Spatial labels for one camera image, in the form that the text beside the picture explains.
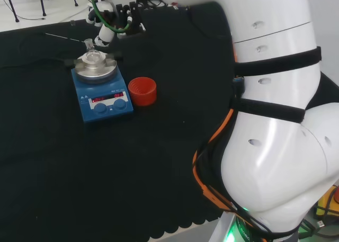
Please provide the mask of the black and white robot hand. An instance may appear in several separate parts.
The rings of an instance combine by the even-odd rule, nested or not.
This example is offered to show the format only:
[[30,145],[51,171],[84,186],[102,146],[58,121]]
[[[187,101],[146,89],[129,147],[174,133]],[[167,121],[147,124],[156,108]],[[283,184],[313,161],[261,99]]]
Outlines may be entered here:
[[99,27],[94,39],[97,46],[107,47],[115,37],[126,38],[146,31],[136,3],[114,5],[107,0],[95,0],[96,8],[89,7],[86,22]]

